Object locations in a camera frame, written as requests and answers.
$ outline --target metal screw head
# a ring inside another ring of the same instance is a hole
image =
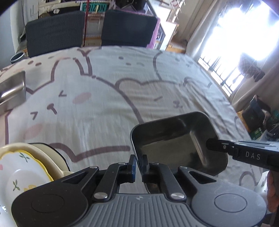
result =
[[[180,199],[185,198],[185,195],[182,194],[182,193],[179,193],[179,192],[173,193],[170,196],[171,196],[172,199],[175,199],[175,200],[180,200]]]
[[[106,199],[107,194],[105,192],[97,192],[94,194],[94,198],[96,199]]]

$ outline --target dark gray chair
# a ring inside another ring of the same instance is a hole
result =
[[[27,23],[26,40],[29,57],[71,47],[81,47],[85,13],[74,11]]]
[[[102,46],[146,47],[153,36],[158,19],[131,12],[108,10],[102,30]]]

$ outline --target red cable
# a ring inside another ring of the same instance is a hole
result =
[[[83,42],[83,46],[85,46],[85,38],[86,38],[86,29],[87,29],[88,12],[89,12],[89,0],[87,0],[87,5],[86,5],[85,28],[84,28],[84,42]]]

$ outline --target white curtain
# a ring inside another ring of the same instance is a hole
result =
[[[256,94],[268,104],[272,110],[279,108],[279,42],[267,58],[262,70],[266,73],[255,82],[253,77],[242,81],[230,101],[236,111],[245,109]]]
[[[186,54],[194,61],[198,61],[206,41],[218,23],[219,14],[227,0],[213,0],[209,9],[195,29],[186,47]]]

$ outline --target stainless steel pan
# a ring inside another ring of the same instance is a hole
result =
[[[0,115],[26,101],[25,72],[21,71],[0,82]]]
[[[202,112],[192,112],[137,125],[131,132],[131,141],[141,170],[142,155],[149,163],[163,163],[176,171],[186,166],[217,175],[228,164],[227,155],[206,148],[209,138],[218,138]],[[149,192],[152,185],[147,185]]]

